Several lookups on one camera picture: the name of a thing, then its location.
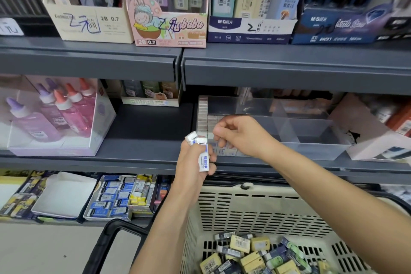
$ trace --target basket handle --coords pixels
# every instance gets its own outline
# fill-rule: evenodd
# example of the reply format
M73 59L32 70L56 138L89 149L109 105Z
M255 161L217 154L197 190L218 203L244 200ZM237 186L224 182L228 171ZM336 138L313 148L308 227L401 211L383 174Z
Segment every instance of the basket handle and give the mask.
M131 222L127 222L121 219L111 220L106 224L104 230L101 232L100 237L94 246L93 251L84 267L83 274L99 274L104 261L109 253L110 247L116 238L119 231L125 230L141 237L140 246L143 245L148 235L148 230L141 228Z

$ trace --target white floor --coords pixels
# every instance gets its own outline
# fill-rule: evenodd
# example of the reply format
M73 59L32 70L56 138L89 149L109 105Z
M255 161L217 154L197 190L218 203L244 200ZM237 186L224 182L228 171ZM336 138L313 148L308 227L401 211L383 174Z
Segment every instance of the white floor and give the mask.
M0 223L0 273L82 274L103 228ZM120 231L101 274L127 274L140 238Z

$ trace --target price sticker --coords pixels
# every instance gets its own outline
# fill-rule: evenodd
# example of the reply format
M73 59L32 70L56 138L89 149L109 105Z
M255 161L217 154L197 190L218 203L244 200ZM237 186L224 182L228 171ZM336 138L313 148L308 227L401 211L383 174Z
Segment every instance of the price sticker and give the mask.
M24 36L24 33L14 19L10 17L3 17L0 18L0 35Z

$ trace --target transparent plastic container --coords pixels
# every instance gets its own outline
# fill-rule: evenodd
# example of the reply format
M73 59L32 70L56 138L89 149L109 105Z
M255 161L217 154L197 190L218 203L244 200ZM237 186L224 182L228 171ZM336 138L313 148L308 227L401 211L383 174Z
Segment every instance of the transparent plastic container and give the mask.
M333 161L349 146L348 136L343 134L326 112L314 113L309 108L287 112L283 101L276 99L200 96L207 99L207 116L239 114L251 115L275 139L296 152L315 160ZM199 121L207 120L204 111L198 111ZM212 130L208 131L209 141Z

